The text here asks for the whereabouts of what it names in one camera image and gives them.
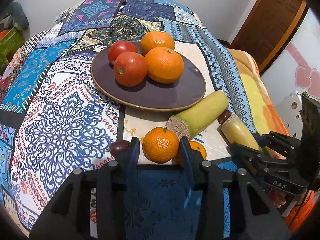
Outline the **person's hand holding gripper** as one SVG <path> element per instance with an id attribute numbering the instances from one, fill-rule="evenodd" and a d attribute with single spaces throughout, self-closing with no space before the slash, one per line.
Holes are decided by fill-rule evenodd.
<path id="1" fill-rule="evenodd" d="M 299 206 L 303 203 L 304 196 L 305 196 L 305 193 L 302 194 L 300 197 L 298 197 L 298 200 L 297 200 L 295 206 Z M 283 191 L 278 191 L 277 189 L 272 189 L 269 192 L 268 197 L 276 208 L 280 208 L 286 204 L 286 199 L 285 199 L 286 193 Z"/>

